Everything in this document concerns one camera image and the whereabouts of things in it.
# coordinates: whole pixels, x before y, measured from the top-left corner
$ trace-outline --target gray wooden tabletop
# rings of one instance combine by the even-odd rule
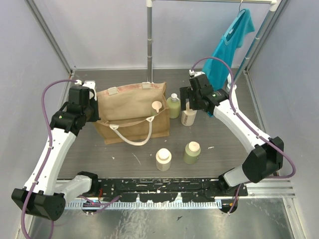
[[[75,79],[95,80],[97,91],[146,81],[146,70],[76,71]],[[154,70],[154,82],[167,82],[166,96],[179,94],[179,88],[189,85],[187,69]],[[240,110],[255,124],[257,118],[244,77],[237,82]],[[197,141],[201,155],[194,165],[184,163],[185,146]],[[172,153],[171,167],[161,172],[156,167],[155,154],[161,148]],[[59,178],[73,178],[80,171],[109,177],[217,177],[244,162],[247,153],[240,141],[218,119],[197,112],[194,125],[183,126],[180,116],[170,120],[170,136],[152,138],[144,146],[127,143],[105,145],[94,126],[87,123],[68,151]]]

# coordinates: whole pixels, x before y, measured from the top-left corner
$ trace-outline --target white panel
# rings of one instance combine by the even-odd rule
[[[77,68],[144,68],[147,66],[145,0],[36,0],[62,50]],[[155,1],[154,67],[190,67],[211,55],[238,13],[238,3]],[[256,32],[238,50],[234,67],[245,56],[268,9],[249,8]]]
[[[251,69],[266,130],[285,142],[309,238],[318,238],[319,1],[292,0]],[[287,162],[281,174],[291,172]]]
[[[21,210],[11,193],[23,187],[47,137],[41,93],[67,72],[24,1],[2,0],[0,25],[0,231],[1,238],[14,238]],[[49,115],[63,88],[61,84],[48,92]]]

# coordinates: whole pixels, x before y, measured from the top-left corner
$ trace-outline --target bag handle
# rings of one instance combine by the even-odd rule
[[[150,123],[150,130],[149,130],[149,134],[147,136],[147,138],[142,141],[142,142],[134,142],[134,141],[130,141],[127,138],[125,138],[123,135],[121,135],[121,133],[118,131],[119,126],[117,124],[110,124],[110,128],[122,139],[124,140],[124,142],[130,144],[130,145],[134,145],[134,146],[143,146],[144,144],[146,144],[148,142],[148,140],[151,137],[152,134],[152,121],[154,120],[155,116],[152,117],[148,117],[146,120]]]

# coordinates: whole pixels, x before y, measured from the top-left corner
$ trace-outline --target gray floor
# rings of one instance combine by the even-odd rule
[[[76,71],[75,79],[95,80],[97,91],[146,81],[145,70]],[[154,82],[167,82],[166,96],[179,93],[189,85],[187,69],[154,70]],[[255,124],[257,118],[244,77],[237,82],[240,110]],[[182,159],[184,148],[197,141],[202,152],[194,165]],[[156,168],[155,154],[160,148],[172,153],[171,167],[166,172]],[[103,177],[217,177],[238,166],[247,153],[239,140],[216,118],[198,112],[194,125],[183,126],[180,118],[170,120],[170,136],[153,138],[142,147],[126,143],[105,145],[94,126],[88,123],[71,146],[59,173],[59,178],[73,178],[80,171]]]
[[[48,220],[34,218],[30,235],[48,238]],[[231,216],[218,209],[66,210],[52,239],[292,239],[282,199],[240,199]]]

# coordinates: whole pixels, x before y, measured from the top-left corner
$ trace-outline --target green bottle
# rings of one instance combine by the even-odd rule
[[[187,164],[194,164],[198,160],[200,155],[200,146],[197,142],[190,142],[185,147],[184,162]]]
[[[167,99],[167,106],[169,108],[169,117],[171,119],[177,118],[180,113],[180,100],[177,94],[174,93]]]

